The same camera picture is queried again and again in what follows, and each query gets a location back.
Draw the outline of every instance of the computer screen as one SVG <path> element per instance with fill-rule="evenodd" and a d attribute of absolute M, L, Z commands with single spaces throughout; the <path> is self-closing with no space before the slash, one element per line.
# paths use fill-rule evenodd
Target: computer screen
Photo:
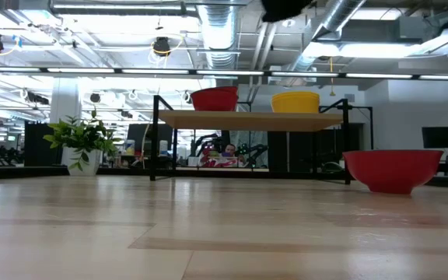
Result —
<path fill-rule="evenodd" d="M 448 148 L 448 127 L 422 128 L 425 149 Z"/>

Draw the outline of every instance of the white column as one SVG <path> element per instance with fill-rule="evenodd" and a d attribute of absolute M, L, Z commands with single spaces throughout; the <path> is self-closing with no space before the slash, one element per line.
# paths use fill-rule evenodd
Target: white column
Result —
<path fill-rule="evenodd" d="M 50 123 L 67 121 L 66 116 L 81 117 L 82 94 L 79 92 L 79 79 L 55 78 L 51 97 Z"/>

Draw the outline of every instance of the wooden shelf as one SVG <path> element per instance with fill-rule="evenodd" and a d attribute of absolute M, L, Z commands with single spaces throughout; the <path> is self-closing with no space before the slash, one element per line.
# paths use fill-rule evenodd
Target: wooden shelf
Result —
<path fill-rule="evenodd" d="M 159 118 L 177 129 L 230 131 L 319 131 L 340 124 L 341 114 L 290 114 L 161 110 Z"/>

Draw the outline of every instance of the yellow bowl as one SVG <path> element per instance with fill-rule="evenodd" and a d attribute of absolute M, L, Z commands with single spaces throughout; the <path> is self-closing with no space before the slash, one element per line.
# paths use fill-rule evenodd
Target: yellow bowl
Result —
<path fill-rule="evenodd" d="M 312 92 L 279 93 L 272 97 L 275 113 L 319 113 L 320 97 Z"/>

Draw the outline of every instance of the bowl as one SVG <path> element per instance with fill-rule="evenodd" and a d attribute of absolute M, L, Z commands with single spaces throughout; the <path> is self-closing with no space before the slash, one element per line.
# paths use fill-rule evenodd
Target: bowl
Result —
<path fill-rule="evenodd" d="M 319 113 L 319 94 L 312 92 L 279 93 L 272 97 L 275 113 Z"/>
<path fill-rule="evenodd" d="M 198 90 L 191 94 L 197 111 L 234 111 L 238 103 L 238 88 L 223 86 Z"/>
<path fill-rule="evenodd" d="M 436 174 L 443 151 L 388 150 L 344 152 L 350 174 L 371 191 L 410 194 Z"/>

